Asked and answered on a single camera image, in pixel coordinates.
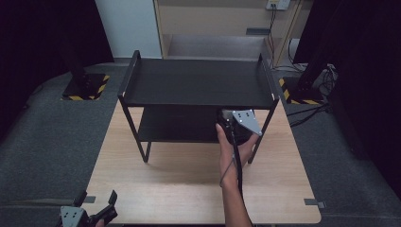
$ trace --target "electrical outlet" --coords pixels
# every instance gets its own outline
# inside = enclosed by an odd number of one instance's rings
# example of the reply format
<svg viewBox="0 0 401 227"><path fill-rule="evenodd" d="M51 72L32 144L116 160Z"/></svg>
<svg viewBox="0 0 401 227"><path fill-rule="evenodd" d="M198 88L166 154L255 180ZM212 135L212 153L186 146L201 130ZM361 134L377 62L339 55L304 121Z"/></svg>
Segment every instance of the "electrical outlet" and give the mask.
<svg viewBox="0 0 401 227"><path fill-rule="evenodd" d="M266 9L272 9L272 5L275 4L277 10L287 10L290 1L291 0L269 0Z"/></svg>

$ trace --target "gray carpet floor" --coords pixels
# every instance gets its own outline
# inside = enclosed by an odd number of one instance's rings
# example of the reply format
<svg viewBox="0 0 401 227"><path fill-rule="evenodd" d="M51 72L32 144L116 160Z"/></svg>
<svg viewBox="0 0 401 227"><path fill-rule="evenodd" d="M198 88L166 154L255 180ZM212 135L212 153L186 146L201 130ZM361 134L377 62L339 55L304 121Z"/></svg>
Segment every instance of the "gray carpet floor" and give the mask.
<svg viewBox="0 0 401 227"><path fill-rule="evenodd" d="M111 76L96 101L61 100L69 74L49 80L31 96L29 108L0 144L0 226L53 226L59 207L4 204L71 200L87 187L125 70L121 65L87 69ZM273 75L276 80L299 76L284 71ZM309 108L285 104L287 114ZM292 131L315 197L326 203L321 223L314 226L401 226L401 201L372 162L353 156L331 113L317 113Z"/></svg>

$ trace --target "shelf top panel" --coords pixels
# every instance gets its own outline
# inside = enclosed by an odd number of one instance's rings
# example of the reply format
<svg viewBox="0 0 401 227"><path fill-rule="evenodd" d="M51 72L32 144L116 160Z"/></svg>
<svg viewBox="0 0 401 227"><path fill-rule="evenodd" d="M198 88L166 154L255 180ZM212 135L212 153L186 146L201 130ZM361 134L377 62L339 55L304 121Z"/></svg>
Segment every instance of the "shelf top panel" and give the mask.
<svg viewBox="0 0 401 227"><path fill-rule="evenodd" d="M273 104L262 61L140 59L124 95L128 106L191 105L268 110Z"/></svg>

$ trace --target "white wall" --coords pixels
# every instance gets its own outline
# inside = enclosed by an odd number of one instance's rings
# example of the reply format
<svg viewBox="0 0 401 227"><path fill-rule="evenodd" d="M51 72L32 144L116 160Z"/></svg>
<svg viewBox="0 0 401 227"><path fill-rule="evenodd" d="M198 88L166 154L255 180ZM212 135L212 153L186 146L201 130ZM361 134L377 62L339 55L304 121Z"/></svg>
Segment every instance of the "white wall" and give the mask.
<svg viewBox="0 0 401 227"><path fill-rule="evenodd" d="M115 58L130 58L138 49L145 58L162 58L151 0L96 0Z"/></svg>

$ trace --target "black stand base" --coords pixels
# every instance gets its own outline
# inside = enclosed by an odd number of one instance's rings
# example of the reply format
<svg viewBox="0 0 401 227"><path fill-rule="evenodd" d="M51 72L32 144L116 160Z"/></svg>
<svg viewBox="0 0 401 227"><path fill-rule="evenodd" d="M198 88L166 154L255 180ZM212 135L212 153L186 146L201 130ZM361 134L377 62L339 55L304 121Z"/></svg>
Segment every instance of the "black stand base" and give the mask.
<svg viewBox="0 0 401 227"><path fill-rule="evenodd" d="M282 78L280 86L287 103L291 104L323 104L324 99L318 88L301 90L298 87L299 78Z"/></svg>
<svg viewBox="0 0 401 227"><path fill-rule="evenodd" d="M72 78L62 93L63 99L68 100L93 100L98 99L104 90L109 76L105 74L86 74L85 85L78 86L76 79Z"/></svg>

